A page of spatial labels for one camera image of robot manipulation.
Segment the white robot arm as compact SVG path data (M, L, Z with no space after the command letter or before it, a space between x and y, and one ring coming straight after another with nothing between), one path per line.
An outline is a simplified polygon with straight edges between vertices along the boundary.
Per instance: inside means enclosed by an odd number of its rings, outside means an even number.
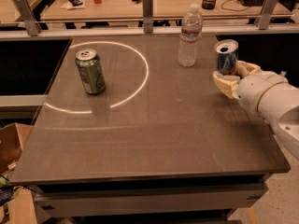
M224 95L264 119L280 143L299 160L299 89L289 83L284 73L238 61L233 75L214 71L212 76Z

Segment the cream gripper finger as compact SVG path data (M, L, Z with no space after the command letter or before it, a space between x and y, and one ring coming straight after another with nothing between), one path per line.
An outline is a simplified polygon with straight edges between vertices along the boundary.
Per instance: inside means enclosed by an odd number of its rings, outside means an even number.
M230 99L238 98L239 76L223 75L218 71L214 71L212 76L214 84L225 96Z
M261 67L254 63L247 63L244 61L237 62L237 71L241 77L247 77L261 71Z

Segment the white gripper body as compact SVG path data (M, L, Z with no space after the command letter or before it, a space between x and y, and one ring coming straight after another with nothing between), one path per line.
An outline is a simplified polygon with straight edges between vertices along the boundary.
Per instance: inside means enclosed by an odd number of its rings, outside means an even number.
M282 83L288 83L288 79L273 71L257 72L240 80L236 90L236 98L242 108L256 115L263 95Z

